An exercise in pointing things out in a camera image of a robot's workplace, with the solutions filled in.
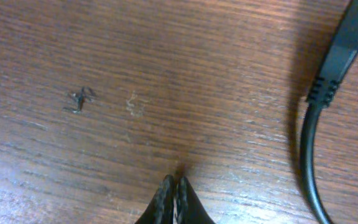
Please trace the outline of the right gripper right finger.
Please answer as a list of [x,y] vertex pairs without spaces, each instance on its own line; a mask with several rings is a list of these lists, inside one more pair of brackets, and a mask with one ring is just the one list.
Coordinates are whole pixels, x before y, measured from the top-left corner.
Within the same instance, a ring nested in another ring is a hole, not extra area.
[[186,177],[178,181],[176,204],[178,224],[214,224]]

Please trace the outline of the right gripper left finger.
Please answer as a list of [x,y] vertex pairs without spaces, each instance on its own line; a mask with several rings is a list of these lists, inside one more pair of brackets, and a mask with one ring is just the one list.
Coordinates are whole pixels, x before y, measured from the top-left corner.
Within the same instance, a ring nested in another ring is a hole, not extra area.
[[174,209],[174,178],[166,175],[149,205],[135,224],[172,224]]

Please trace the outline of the black usb cable thin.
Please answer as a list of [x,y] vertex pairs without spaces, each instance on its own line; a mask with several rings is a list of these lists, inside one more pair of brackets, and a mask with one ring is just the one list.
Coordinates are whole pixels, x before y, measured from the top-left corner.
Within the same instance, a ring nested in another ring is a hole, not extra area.
[[314,139],[322,110],[329,107],[358,55],[358,0],[351,0],[330,41],[306,97],[308,108],[300,136],[301,186],[319,223],[333,221],[320,199],[314,176]]

